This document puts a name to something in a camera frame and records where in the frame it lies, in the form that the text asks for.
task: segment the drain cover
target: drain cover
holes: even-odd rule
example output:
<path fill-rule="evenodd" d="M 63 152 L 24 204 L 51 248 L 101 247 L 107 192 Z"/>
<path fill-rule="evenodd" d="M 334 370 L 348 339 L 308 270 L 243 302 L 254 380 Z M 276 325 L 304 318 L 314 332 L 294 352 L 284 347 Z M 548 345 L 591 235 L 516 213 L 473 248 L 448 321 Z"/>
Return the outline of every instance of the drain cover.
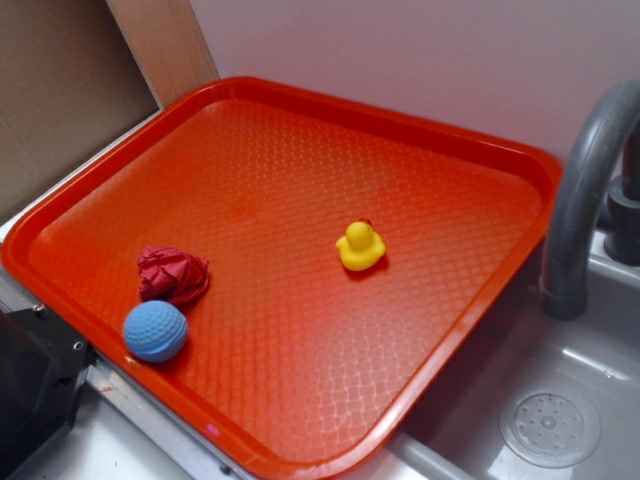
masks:
<path fill-rule="evenodd" d="M 593 452 L 600 439 L 600 419 L 580 392 L 562 385 L 530 384 L 505 401 L 500 432 L 520 458 L 540 467 L 562 468 Z"/>

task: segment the tray rim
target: tray rim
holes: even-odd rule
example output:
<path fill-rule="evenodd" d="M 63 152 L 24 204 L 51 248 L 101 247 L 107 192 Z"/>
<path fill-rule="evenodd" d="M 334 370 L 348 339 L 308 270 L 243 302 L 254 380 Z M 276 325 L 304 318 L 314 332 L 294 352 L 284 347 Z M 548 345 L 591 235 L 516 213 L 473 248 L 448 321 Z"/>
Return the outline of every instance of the tray rim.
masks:
<path fill-rule="evenodd" d="M 310 463 L 291 462 L 276 456 L 250 435 L 239 434 L 240 427 L 222 414 L 218 415 L 220 418 L 215 418 L 215 427 L 219 435 L 212 434 L 205 428 L 205 425 L 212 423 L 211 413 L 207 411 L 207 407 L 211 409 L 212 406 L 204 401 L 201 402 L 203 405 L 192 404 L 188 412 L 176 412 L 205 438 L 234 458 L 243 468 L 256 475 L 266 476 L 265 478 L 300 479 L 336 475 L 367 458 L 390 436 L 419 395 L 428 388 L 440 369 L 480 321 L 483 313 L 542 241 L 551 215 L 561 167 L 555 159 L 542 150 L 498 137 L 266 80 L 250 77 L 229 78 L 204 85 L 183 97 L 27 212 L 13 226 L 0 248 L 0 258 L 7 271 L 60 316 L 69 318 L 69 323 L 89 339 L 104 336 L 104 332 L 88 320 L 92 316 L 91 312 L 80 304 L 74 304 L 73 298 L 57 288 L 52 281 L 42 278 L 38 275 L 37 269 L 29 265 L 29 245 L 43 228 L 53 223 L 62 213 L 71 209 L 124 166 L 135 161 L 138 155 L 164 135 L 202 108 L 231 98 L 257 101 L 308 116 L 313 114 L 311 116 L 315 118 L 373 133 L 390 140 L 422 148 L 429 146 L 432 151 L 467 161 L 472 160 L 465 158 L 461 152 L 466 152 L 466 149 L 471 146 L 474 150 L 486 150 L 492 153 L 490 164 L 487 165 L 486 160 L 473 161 L 473 163 L 517 175 L 530 183 L 540 195 L 540 213 L 514 249 L 504 257 L 497 271 L 488 279 L 460 317 L 453 322 L 449 332 L 425 357 L 421 366 L 373 424 L 371 430 L 342 454 Z M 514 161 L 516 157 L 520 157 L 519 160 L 522 161 Z M 112 361 L 115 361 L 114 358 L 129 357 L 121 341 L 110 342 L 107 348 L 100 350 Z M 117 365 L 165 404 L 181 404 L 182 394 L 175 382 L 172 382 L 171 377 L 136 361 L 118 361 Z M 153 374 L 145 375 L 145 372 L 153 372 Z"/>

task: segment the blue foam ball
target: blue foam ball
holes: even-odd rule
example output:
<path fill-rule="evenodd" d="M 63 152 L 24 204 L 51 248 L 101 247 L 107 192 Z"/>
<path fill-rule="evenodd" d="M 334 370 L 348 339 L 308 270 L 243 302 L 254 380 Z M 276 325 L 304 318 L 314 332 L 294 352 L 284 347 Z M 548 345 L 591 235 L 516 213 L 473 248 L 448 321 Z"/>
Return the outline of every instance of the blue foam ball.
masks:
<path fill-rule="evenodd" d="M 152 300 L 135 307 L 124 322 L 124 341 L 145 362 L 174 357 L 187 340 L 187 319 L 167 302 Z"/>

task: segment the gray faucet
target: gray faucet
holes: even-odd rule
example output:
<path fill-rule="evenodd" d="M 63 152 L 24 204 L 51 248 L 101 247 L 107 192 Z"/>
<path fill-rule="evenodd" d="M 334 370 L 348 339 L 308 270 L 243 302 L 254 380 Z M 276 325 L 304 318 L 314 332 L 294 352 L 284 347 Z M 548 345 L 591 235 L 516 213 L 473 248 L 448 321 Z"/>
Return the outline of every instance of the gray faucet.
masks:
<path fill-rule="evenodd" d="M 611 88 L 595 106 L 571 150 L 544 247 L 540 303 L 552 318 L 587 309 L 587 264 L 602 206 L 610 230 L 605 251 L 640 265 L 640 81 Z M 622 175 L 607 185 L 622 154 Z"/>

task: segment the rubber duck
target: rubber duck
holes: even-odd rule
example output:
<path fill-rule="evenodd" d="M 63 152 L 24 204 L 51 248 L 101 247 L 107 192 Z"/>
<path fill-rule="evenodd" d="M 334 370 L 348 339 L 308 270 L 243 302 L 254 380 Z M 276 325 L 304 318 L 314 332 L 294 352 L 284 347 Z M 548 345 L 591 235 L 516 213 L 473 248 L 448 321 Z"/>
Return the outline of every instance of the rubber duck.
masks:
<path fill-rule="evenodd" d="M 365 221 L 349 225 L 345 236 L 337 241 L 336 248 L 340 251 L 344 267 L 355 272 L 374 266 L 387 251 L 380 235 Z"/>

